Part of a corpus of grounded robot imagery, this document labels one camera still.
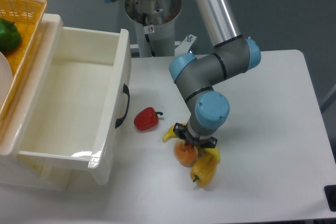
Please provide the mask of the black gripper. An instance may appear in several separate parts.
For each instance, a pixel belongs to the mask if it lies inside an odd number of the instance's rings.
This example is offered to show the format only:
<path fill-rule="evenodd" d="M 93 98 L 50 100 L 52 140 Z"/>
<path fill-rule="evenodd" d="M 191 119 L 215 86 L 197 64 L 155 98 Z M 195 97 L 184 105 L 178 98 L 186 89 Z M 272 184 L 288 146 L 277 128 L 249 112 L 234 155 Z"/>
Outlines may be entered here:
<path fill-rule="evenodd" d="M 200 148 L 215 148 L 217 145 L 217 139 L 212 136 L 201 136 L 196 133 L 192 133 L 186 124 L 175 123 L 173 127 L 173 133 L 184 141 L 187 145 L 191 143 L 192 146 L 199 146 Z"/>

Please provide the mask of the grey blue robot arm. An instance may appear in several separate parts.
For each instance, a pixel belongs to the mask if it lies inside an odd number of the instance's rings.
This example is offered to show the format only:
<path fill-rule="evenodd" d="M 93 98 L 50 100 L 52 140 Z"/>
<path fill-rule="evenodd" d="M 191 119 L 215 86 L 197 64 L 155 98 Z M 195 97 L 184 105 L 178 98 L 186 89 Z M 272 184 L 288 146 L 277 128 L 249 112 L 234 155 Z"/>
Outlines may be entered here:
<path fill-rule="evenodd" d="M 174 57 L 169 72 L 191 115 L 185 125 L 176 123 L 173 133 L 187 144 L 214 148 L 217 139 L 213 134 L 226 121 L 229 103 L 213 86 L 258 66 L 259 47 L 239 32 L 228 0 L 196 0 L 214 46 L 214 52 L 202 58 L 186 49 L 177 52 L 174 45 L 182 0 L 124 1 L 135 26 L 140 56 Z"/>

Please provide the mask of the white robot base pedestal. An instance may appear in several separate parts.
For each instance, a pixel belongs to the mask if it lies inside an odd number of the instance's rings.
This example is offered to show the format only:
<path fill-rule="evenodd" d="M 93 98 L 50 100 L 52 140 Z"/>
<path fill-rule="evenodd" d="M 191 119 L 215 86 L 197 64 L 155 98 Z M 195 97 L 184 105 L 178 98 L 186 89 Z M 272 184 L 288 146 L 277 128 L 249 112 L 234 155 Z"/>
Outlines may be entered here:
<path fill-rule="evenodd" d="M 181 0 L 125 0 L 125 11 L 133 21 L 140 57 L 175 54 L 175 21 Z"/>

